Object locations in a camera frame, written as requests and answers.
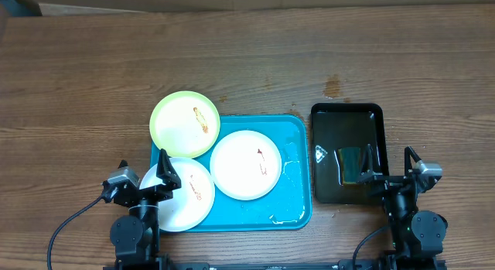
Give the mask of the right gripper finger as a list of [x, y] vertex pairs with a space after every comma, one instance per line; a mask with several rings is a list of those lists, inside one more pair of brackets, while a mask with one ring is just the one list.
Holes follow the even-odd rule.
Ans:
[[374, 154], [370, 144], [364, 148], [363, 155], [361, 157], [359, 182], [367, 182], [369, 179], [373, 179], [376, 173], [374, 171]]
[[421, 158], [411, 146], [405, 147], [405, 173], [410, 173], [413, 165], [420, 160]]

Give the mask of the green yellow sponge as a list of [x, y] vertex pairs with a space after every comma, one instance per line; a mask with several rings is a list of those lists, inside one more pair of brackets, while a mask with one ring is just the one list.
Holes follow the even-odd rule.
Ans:
[[361, 150], [358, 147], [347, 147], [337, 150], [340, 183], [356, 184], [361, 173]]

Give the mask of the white plate with orange stain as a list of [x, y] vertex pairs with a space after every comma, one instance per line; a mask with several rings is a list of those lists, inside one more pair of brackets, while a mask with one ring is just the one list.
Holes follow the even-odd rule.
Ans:
[[173, 198], [159, 202], [159, 228], [167, 232], [187, 231], [209, 214], [215, 199], [215, 186], [208, 170], [190, 158], [171, 158], [181, 179]]

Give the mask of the white plate with red stain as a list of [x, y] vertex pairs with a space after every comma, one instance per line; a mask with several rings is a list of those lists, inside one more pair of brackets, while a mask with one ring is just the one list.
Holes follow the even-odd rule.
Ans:
[[214, 147], [210, 173], [225, 195], [236, 200], [256, 200], [277, 184], [282, 157], [266, 135], [241, 130], [225, 136]]

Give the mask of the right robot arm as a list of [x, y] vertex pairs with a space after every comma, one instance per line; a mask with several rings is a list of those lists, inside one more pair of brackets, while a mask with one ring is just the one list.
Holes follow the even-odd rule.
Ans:
[[367, 235], [357, 245], [352, 268], [357, 268], [357, 254], [366, 242], [390, 231], [394, 249], [372, 262], [370, 269], [445, 269], [446, 263], [437, 260], [436, 256], [443, 251], [448, 222], [443, 216], [419, 210], [417, 206], [418, 195], [432, 189], [442, 178], [442, 167], [437, 162], [423, 161], [408, 146], [405, 148], [404, 174], [386, 176], [374, 171], [373, 157], [368, 145], [362, 155], [359, 182], [370, 186], [371, 197], [381, 198], [387, 225]]

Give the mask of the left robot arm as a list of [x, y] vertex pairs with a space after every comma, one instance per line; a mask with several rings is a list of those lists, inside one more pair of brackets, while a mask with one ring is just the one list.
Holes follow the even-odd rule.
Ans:
[[160, 255], [159, 203], [173, 198], [181, 180], [166, 150], [159, 153], [155, 176], [159, 183], [141, 189], [139, 177], [121, 161], [117, 171], [102, 183], [102, 199], [127, 207], [128, 215], [111, 226], [115, 247], [115, 269], [173, 269], [168, 255]]

